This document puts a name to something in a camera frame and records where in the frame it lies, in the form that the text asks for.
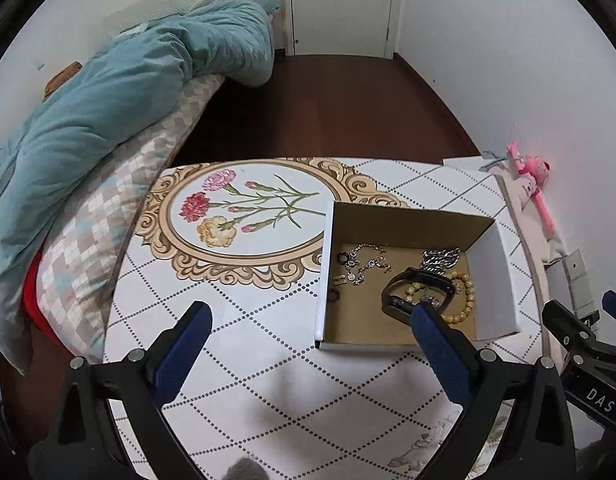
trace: beaded bracelet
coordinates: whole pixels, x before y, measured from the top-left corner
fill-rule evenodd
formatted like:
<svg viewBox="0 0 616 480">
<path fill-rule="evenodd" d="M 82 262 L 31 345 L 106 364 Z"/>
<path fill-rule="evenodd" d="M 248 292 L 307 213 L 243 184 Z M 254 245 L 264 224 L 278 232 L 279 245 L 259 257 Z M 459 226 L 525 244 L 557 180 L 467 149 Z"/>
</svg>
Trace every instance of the beaded bracelet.
<svg viewBox="0 0 616 480">
<path fill-rule="evenodd" d="M 466 288 L 466 306 L 464 306 L 464 309 L 459 314 L 455 314 L 454 316 L 451 314 L 441 315 L 442 319 L 448 324 L 461 323 L 466 320 L 468 316 L 470 316 L 472 308 L 474 307 L 474 285 L 470 280 L 470 276 L 464 272 L 445 272 L 444 277 L 449 280 L 461 280 L 464 282 L 464 287 Z M 412 303 L 414 300 L 412 295 L 423 288 L 426 288 L 426 286 L 422 283 L 411 283 L 408 289 L 406 289 L 406 301 Z"/>
</svg>

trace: silver chain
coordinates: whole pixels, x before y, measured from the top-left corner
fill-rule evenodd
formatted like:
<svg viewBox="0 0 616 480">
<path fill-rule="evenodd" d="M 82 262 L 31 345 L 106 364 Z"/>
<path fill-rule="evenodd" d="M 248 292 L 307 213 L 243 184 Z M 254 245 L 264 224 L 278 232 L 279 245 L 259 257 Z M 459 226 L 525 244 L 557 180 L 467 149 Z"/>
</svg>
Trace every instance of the silver chain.
<svg viewBox="0 0 616 480">
<path fill-rule="evenodd" d="M 443 274 L 446 269 L 456 266 L 460 252 L 459 248 L 426 249 L 421 253 L 421 268 Z"/>
<path fill-rule="evenodd" d="M 355 273 L 352 272 L 352 269 L 354 269 L 355 267 L 361 264 L 360 261 L 357 260 L 357 253 L 359 252 L 359 250 L 361 250 L 364 247 L 368 247 L 372 250 L 377 251 L 379 255 L 376 258 L 372 258 L 371 260 L 368 260 L 368 262 L 357 271 L 357 275 L 355 276 Z M 378 267 L 380 269 L 386 269 L 384 270 L 385 274 L 387 274 L 388 272 L 391 272 L 392 265 L 388 263 L 385 256 L 382 256 L 382 254 L 385 254 L 385 253 L 386 253 L 386 249 L 384 249 L 381 246 L 373 245 L 373 244 L 359 244 L 357 247 L 352 249 L 348 253 L 348 261 L 344 264 L 344 267 L 348 269 L 348 281 L 352 282 L 353 285 L 360 285 L 365 280 L 364 271 L 368 269 L 372 269 L 373 267 Z"/>
</svg>

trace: pink carnation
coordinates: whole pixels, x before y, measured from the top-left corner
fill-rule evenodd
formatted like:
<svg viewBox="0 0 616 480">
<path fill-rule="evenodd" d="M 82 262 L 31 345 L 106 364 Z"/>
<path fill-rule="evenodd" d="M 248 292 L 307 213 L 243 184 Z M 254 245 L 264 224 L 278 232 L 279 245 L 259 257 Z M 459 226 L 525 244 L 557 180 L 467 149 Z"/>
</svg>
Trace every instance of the pink carnation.
<svg viewBox="0 0 616 480">
<path fill-rule="evenodd" d="M 193 193 L 184 200 L 179 216 L 184 217 L 186 222 L 196 222 L 202 216 L 206 216 L 210 199 L 203 192 Z"/>
<path fill-rule="evenodd" d="M 228 168 L 215 171 L 212 175 L 207 177 L 202 187 L 206 191 L 219 191 L 226 184 L 230 184 L 236 176 L 237 174 Z"/>
</svg>

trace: tablecloth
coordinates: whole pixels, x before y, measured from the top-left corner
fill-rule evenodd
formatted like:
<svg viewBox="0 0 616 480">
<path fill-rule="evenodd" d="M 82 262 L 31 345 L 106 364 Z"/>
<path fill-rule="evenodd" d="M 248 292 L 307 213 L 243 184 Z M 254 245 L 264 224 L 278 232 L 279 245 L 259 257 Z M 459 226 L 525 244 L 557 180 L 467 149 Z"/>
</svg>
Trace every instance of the tablecloth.
<svg viewBox="0 0 616 480">
<path fill-rule="evenodd" d="M 541 355 L 528 262 L 493 175 L 358 158 L 166 170 L 124 257 L 104 360 L 148 348 L 193 301 L 211 306 L 206 347 L 178 398 L 163 407 L 210 480 L 246 455 L 272 479 L 412 478 L 460 413 L 422 353 L 315 349 L 323 214 L 333 198 L 494 218 L 521 332 L 482 346 L 514 362 Z M 111 405 L 136 471 L 154 478 L 123 405 Z M 471 476 L 485 470 L 509 411 L 502 405 Z"/>
</svg>

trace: pink toy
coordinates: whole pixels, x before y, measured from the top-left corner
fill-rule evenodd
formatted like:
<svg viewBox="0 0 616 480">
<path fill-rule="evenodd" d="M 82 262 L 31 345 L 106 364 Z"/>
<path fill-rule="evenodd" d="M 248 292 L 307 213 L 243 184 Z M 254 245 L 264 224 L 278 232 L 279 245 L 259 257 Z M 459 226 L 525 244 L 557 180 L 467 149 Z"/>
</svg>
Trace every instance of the pink toy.
<svg viewBox="0 0 616 480">
<path fill-rule="evenodd" d="M 519 177 L 515 180 L 515 183 L 519 184 L 520 187 L 519 197 L 521 199 L 521 207 L 525 208 L 528 201 L 533 198 L 537 206 L 537 211 L 539 211 L 544 226 L 548 231 L 546 233 L 547 238 L 552 238 L 555 234 L 555 228 L 550 218 L 550 213 L 546 209 L 544 197 L 542 196 L 542 189 L 548 182 L 550 165 L 537 156 L 521 157 L 516 142 L 508 146 L 508 153 L 512 157 L 517 167 L 517 172 L 519 173 Z"/>
</svg>

